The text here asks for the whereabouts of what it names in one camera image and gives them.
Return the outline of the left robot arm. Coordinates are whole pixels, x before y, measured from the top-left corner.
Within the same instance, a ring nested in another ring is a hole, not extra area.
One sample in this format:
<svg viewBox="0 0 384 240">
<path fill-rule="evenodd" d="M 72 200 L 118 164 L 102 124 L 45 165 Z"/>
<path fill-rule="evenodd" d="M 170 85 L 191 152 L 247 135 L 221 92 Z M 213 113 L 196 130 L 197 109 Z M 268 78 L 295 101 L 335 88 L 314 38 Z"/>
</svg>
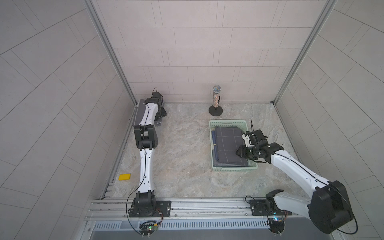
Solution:
<svg viewBox="0 0 384 240">
<path fill-rule="evenodd" d="M 135 143 L 140 152 L 140 183 L 133 191 L 135 198 L 127 211 L 131 217 L 149 217 L 156 212 L 153 155 L 158 146 L 155 125 L 167 115 L 164 98 L 154 89 L 150 98 L 141 99 L 135 118 Z"/>
</svg>

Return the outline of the dark grey checked pillowcase front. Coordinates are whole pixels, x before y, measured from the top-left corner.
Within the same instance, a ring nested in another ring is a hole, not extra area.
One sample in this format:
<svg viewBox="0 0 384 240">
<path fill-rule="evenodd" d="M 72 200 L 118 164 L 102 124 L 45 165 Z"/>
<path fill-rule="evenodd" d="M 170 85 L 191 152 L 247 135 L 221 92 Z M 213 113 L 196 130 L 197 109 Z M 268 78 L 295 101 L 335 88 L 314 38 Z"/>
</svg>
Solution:
<svg viewBox="0 0 384 240">
<path fill-rule="evenodd" d="M 238 127 L 215 127 L 217 163 L 214 167 L 246 168 L 249 162 L 236 155 L 238 148 L 244 144 L 243 131 Z"/>
</svg>

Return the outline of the blue pillowcase with stripes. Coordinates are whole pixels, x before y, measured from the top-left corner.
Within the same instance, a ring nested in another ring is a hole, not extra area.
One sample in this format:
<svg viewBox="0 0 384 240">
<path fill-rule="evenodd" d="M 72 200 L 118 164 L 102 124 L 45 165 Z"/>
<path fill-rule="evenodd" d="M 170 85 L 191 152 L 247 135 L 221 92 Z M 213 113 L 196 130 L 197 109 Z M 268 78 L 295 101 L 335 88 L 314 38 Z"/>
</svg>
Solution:
<svg viewBox="0 0 384 240">
<path fill-rule="evenodd" d="M 212 135 L 212 143 L 213 143 L 213 165 L 215 166 L 217 163 L 216 132 L 212 130 L 211 135 Z"/>
</svg>

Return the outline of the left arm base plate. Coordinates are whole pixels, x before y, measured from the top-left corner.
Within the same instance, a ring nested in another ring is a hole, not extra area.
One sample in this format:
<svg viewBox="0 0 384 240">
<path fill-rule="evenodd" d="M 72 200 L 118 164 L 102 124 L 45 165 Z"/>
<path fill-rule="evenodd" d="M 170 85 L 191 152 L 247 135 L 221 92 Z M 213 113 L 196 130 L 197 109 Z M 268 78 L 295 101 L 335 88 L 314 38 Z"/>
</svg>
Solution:
<svg viewBox="0 0 384 240">
<path fill-rule="evenodd" d="M 128 209 L 130 218 L 159 218 L 169 217 L 171 210 L 171 201 L 156 201 L 156 205 L 152 203 L 134 202 Z"/>
</svg>

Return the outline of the green plastic basket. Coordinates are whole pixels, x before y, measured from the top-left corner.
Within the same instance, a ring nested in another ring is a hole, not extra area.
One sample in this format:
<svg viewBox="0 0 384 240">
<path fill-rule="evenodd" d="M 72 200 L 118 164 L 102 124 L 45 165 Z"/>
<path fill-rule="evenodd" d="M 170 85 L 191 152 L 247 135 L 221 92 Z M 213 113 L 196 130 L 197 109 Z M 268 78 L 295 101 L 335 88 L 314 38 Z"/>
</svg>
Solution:
<svg viewBox="0 0 384 240">
<path fill-rule="evenodd" d="M 244 120 L 210 120 L 210 144 L 214 171 L 251 171 L 258 164 L 240 158 L 236 152 L 245 144 L 242 135 L 247 132 Z"/>
</svg>

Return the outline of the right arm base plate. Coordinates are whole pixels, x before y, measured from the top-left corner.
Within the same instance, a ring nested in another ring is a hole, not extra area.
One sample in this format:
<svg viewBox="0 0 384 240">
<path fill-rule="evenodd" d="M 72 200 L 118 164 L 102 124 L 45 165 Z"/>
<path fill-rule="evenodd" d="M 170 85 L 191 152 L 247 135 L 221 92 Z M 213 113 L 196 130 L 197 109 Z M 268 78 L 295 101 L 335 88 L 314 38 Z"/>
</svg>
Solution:
<svg viewBox="0 0 384 240">
<path fill-rule="evenodd" d="M 248 201 L 253 216 L 291 216 L 293 213 L 278 209 L 274 205 L 267 204 L 266 199 L 251 199 Z"/>
</svg>

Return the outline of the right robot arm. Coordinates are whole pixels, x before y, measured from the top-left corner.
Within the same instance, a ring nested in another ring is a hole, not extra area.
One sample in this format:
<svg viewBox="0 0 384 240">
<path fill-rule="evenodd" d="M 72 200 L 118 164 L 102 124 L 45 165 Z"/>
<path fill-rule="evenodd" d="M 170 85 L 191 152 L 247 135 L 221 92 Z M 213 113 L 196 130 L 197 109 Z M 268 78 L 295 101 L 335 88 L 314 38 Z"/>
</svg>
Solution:
<svg viewBox="0 0 384 240">
<path fill-rule="evenodd" d="M 264 209 L 268 216 L 295 213 L 312 221 L 323 233 L 339 230 L 356 221 L 346 187 L 339 181 L 331 182 L 316 174 L 292 157 L 277 143 L 268 143 L 261 130 L 246 132 L 244 145 L 236 154 L 243 159 L 268 163 L 283 171 L 307 194 L 294 196 L 276 189 L 266 194 Z"/>
</svg>

